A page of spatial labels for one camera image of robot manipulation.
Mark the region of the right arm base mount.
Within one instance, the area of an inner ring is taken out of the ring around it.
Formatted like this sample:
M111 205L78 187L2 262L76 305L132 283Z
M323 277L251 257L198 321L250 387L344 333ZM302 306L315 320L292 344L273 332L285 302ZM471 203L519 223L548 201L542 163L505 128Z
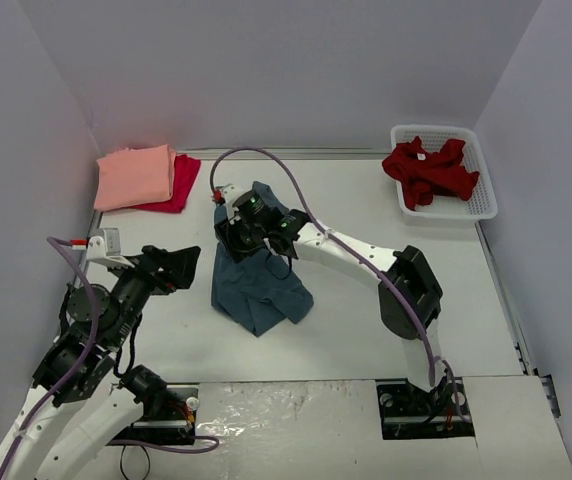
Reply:
M376 393L386 441L475 437L461 378L452 382L444 377L431 392L407 380L377 381Z

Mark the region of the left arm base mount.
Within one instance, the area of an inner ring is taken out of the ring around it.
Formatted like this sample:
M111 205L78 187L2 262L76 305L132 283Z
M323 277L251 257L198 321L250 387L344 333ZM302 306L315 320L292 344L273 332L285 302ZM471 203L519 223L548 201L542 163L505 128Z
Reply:
M168 397L159 407L144 401L143 416L124 427L113 441L136 441L162 446L193 446L196 413L186 406L199 398L197 384L171 384Z

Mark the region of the teal blue t shirt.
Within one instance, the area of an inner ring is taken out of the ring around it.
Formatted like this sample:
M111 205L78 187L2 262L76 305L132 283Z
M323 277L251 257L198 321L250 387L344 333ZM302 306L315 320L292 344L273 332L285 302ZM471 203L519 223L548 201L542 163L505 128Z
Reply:
M236 262L219 239L211 305L259 337L285 319L293 324L302 321L314 298L283 258L262 248Z

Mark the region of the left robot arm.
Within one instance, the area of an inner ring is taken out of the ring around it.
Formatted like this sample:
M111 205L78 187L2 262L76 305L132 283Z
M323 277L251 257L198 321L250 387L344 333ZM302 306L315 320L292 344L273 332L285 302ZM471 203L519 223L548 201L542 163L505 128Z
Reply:
M116 276L112 290L80 279L60 310L61 333L33 375L14 424L0 444L0 479L72 479L128 425L180 405L166 383L143 365L131 367L117 388L73 430L69 422L115 367L114 356L139 326L147 301L190 288L201 250L143 247L124 256L99 236L85 241L51 239L61 254L86 252Z

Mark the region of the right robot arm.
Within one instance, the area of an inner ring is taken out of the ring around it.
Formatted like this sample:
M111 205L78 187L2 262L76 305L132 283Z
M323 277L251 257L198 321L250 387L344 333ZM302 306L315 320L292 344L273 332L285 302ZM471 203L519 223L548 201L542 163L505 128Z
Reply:
M431 413L453 376L438 344L443 291L424 254L382 248L323 224L308 206L288 209L261 182L213 189L217 239L212 305L255 336L312 310L312 294L294 273L296 260L323 265L376 292L386 328L404 348L412 406Z

